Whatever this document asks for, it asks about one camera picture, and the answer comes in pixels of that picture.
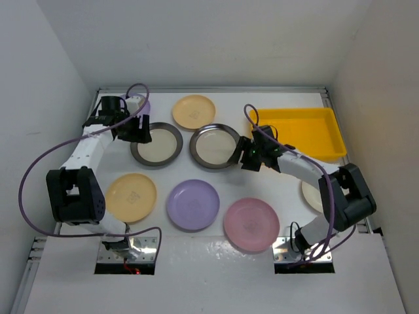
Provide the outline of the yellow plastic plate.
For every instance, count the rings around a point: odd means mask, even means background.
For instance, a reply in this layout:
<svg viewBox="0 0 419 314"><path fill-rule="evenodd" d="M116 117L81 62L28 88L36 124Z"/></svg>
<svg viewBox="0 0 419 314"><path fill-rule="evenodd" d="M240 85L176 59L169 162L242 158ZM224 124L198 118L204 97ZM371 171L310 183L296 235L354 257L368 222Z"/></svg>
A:
<svg viewBox="0 0 419 314"><path fill-rule="evenodd" d="M214 121L216 107L202 95L189 95L179 99L172 108L174 121L187 130L197 130Z"/></svg>

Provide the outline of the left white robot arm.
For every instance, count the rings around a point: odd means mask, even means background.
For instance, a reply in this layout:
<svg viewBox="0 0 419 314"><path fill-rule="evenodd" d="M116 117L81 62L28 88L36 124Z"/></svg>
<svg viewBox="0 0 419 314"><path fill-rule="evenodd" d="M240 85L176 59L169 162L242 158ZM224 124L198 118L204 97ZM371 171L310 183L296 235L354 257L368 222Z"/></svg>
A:
<svg viewBox="0 0 419 314"><path fill-rule="evenodd" d="M148 101L144 96L103 96L82 126L82 136L69 159L50 170L46 185L57 222L98 234L104 247L124 260L139 258L141 249L129 227L116 219L105 202L95 172L106 148L115 140L149 143Z"/></svg>

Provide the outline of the pink plastic plate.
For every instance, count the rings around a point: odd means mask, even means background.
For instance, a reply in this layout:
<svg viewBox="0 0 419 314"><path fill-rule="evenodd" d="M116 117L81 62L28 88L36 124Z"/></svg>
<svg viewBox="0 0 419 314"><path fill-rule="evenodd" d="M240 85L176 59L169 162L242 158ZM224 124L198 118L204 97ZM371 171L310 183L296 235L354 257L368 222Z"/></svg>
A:
<svg viewBox="0 0 419 314"><path fill-rule="evenodd" d="M261 253L277 239L280 221L275 210L263 200L242 198L226 211L223 228L228 240L247 253Z"/></svg>

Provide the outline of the steel rimmed plate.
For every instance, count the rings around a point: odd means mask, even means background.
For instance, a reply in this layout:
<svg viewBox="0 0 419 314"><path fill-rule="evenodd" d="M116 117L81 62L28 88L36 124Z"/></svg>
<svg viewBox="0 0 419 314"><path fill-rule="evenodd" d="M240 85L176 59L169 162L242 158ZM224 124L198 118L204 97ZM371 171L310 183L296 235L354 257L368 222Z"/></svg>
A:
<svg viewBox="0 0 419 314"><path fill-rule="evenodd" d="M225 169L230 162L240 135L225 124L208 124L196 130L189 141L192 159L206 169Z"/></svg>
<svg viewBox="0 0 419 314"><path fill-rule="evenodd" d="M150 134L150 143L130 144L134 159L147 167L162 167L172 163L183 148L181 132L169 123L155 122L150 125Z"/></svg>

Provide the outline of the purple plastic plate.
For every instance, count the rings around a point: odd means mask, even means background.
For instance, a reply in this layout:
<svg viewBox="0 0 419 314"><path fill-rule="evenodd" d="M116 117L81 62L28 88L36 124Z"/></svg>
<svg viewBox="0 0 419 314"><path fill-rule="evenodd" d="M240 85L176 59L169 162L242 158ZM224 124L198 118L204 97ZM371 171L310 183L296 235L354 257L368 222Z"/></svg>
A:
<svg viewBox="0 0 419 314"><path fill-rule="evenodd" d="M171 222L188 232L210 226L219 213L220 198L216 189L206 181L190 179L176 185L166 201Z"/></svg>

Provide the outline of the cream white plate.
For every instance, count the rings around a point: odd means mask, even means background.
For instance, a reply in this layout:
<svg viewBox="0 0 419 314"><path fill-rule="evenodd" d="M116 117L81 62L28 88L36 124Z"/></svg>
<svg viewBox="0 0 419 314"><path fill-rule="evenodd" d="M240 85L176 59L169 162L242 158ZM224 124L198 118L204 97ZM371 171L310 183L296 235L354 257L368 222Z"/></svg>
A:
<svg viewBox="0 0 419 314"><path fill-rule="evenodd" d="M320 192L306 182L301 182L302 195L308 205L319 213L323 213L323 204Z"/></svg>

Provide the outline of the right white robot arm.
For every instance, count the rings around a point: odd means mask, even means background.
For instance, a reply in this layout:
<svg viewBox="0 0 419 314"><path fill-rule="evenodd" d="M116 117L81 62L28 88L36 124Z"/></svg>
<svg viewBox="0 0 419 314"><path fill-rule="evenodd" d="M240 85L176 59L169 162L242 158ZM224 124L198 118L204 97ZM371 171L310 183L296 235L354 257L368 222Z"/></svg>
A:
<svg viewBox="0 0 419 314"><path fill-rule="evenodd" d="M333 235L355 226L376 212L375 199L355 164L328 164L310 158L273 137L269 126L254 127L252 137L241 136L229 158L242 169L266 166L315 188L321 196L322 216L298 228L290 246L304 254L312 245L327 245Z"/></svg>

